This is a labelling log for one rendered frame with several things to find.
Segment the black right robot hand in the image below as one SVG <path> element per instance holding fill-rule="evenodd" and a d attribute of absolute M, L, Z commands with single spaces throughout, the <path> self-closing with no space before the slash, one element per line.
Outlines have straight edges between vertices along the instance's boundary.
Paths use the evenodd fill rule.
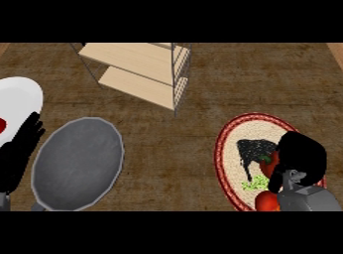
<path fill-rule="evenodd" d="M 327 171 L 327 151 L 324 146 L 299 132 L 289 131 L 280 139 L 277 149 L 278 163 L 269 178 L 268 189 L 280 192 L 283 174 L 289 170 L 306 173 L 297 183 L 303 187 L 314 186 L 324 178 Z"/>

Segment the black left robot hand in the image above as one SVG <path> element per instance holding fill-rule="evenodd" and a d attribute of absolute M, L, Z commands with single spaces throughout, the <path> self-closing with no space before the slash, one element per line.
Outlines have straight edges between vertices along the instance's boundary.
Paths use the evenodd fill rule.
<path fill-rule="evenodd" d="M 41 114 L 33 112 L 14 139 L 0 147 L 0 192 L 11 193 L 17 189 L 45 132 Z"/>

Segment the red bell pepper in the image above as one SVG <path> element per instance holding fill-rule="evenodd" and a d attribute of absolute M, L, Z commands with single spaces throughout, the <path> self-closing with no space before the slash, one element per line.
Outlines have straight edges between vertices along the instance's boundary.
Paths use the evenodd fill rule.
<path fill-rule="evenodd" d="M 272 152 L 269 156 L 262 156 L 259 160 L 259 168 L 262 174 L 271 178 L 274 168 L 278 164 L 278 152 Z M 262 191 L 256 197 L 256 210 L 258 211 L 280 211 L 280 204 L 277 194 L 269 190 Z"/>

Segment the oval red-rimmed woven placemat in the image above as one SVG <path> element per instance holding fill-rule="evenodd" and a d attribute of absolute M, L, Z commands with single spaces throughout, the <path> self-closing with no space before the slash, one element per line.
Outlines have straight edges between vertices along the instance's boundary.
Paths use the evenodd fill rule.
<path fill-rule="evenodd" d="M 262 174 L 259 160 L 277 152 L 281 136 L 296 128 L 278 117 L 247 113 L 225 125 L 216 142 L 215 164 L 228 199 L 240 211 L 256 210 L 256 197 L 269 191 L 269 178 Z M 327 189 L 325 175 L 315 184 Z"/>

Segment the grey round pan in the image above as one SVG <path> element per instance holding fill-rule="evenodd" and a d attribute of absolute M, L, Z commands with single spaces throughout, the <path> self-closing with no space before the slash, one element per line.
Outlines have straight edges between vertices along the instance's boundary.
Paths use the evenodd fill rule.
<path fill-rule="evenodd" d="M 114 125 L 100 117 L 70 121 L 48 138 L 33 165 L 33 211 L 80 211 L 110 192 L 125 148 Z"/>

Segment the white oval dish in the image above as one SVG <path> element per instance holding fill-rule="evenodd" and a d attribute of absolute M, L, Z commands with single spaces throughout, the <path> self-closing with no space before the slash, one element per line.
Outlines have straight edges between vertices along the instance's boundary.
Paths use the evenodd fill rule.
<path fill-rule="evenodd" d="M 0 118 L 7 129 L 0 134 L 0 147 L 12 140 L 20 127 L 33 112 L 43 108 L 43 89 L 29 77 L 12 76 L 0 79 Z"/>

